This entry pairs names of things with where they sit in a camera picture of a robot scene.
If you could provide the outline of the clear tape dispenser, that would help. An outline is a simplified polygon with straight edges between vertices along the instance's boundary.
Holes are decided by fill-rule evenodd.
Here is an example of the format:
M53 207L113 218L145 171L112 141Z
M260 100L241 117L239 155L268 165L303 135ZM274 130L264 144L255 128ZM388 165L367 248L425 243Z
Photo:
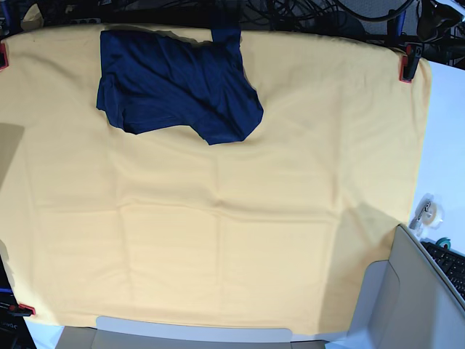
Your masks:
M408 227L417 235L421 235L424 229L437 230L443 223L445 211L434 195L427 193L420 200L414 212L413 219Z

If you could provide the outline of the black keyboard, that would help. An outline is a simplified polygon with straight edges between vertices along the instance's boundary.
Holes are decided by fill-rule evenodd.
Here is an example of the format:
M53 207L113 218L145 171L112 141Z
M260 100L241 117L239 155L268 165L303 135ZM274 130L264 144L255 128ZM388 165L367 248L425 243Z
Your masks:
M443 288L464 308L464 256L430 241L421 241L421 250Z

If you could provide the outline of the dark blue long-sleeve shirt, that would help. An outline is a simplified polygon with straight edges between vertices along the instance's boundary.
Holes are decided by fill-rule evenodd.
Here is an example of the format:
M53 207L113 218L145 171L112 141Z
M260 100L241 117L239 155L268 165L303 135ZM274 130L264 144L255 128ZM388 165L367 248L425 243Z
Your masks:
M209 145L244 141L264 110L245 75L239 28L215 28L191 44L161 33L100 34L97 109L108 123L139 135L186 126Z

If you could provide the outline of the red clamp top right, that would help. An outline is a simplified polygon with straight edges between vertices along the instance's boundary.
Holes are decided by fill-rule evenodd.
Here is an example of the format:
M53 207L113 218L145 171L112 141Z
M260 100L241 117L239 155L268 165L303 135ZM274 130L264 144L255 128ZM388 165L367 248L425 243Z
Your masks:
M405 55L402 57L400 66L400 81L411 83L419 61L423 55L423 47L419 44L408 44L405 48Z

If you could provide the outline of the red clamp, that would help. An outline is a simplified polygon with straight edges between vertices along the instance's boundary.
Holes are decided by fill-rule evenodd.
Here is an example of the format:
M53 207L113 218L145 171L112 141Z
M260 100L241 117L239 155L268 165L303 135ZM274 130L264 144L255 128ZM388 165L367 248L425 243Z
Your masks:
M24 304L9 305L7 308L7 312L9 315L15 317L29 317L34 316L36 314L36 310L34 307Z
M419 61L423 55L423 47L419 44L408 44L405 48L405 55L402 57L400 66L400 81L411 83Z
M9 66L7 58L7 48L6 45L2 42L0 43L0 71L4 70Z

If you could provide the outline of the cardboard box right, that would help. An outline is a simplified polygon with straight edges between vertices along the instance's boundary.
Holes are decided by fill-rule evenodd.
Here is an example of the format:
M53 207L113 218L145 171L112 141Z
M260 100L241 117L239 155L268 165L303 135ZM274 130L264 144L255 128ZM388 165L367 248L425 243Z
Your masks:
M366 269L346 346L464 347L464 300L404 225L388 260Z

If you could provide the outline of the red clamp top left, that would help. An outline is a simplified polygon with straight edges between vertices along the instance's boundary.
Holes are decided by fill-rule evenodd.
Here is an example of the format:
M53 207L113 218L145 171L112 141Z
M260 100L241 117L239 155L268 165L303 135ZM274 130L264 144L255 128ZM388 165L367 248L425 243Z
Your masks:
M9 66L7 58L7 48L6 45L2 42L0 43L0 71L4 70Z

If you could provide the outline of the yellow table cloth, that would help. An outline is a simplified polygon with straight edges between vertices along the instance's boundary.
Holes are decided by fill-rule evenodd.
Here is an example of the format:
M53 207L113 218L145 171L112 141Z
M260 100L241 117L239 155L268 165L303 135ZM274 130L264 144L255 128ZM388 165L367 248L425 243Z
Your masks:
M360 42L245 31L243 142L131 135L96 109L101 25L5 41L1 253L33 321L345 332L410 217L432 69Z

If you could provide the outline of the red clamp bottom left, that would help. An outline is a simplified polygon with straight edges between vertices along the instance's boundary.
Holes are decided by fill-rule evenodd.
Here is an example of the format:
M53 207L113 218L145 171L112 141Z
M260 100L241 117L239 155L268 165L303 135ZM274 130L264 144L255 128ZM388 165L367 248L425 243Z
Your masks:
M7 308L7 312L9 315L15 317L29 317L34 316L36 314L36 310L34 307L24 304L9 305Z

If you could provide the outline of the green tape roll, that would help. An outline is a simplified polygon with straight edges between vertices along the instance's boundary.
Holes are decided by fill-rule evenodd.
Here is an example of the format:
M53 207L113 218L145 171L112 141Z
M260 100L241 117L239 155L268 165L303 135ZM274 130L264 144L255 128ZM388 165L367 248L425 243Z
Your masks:
M451 246L450 239L447 237L438 239L435 244L446 250L449 250Z

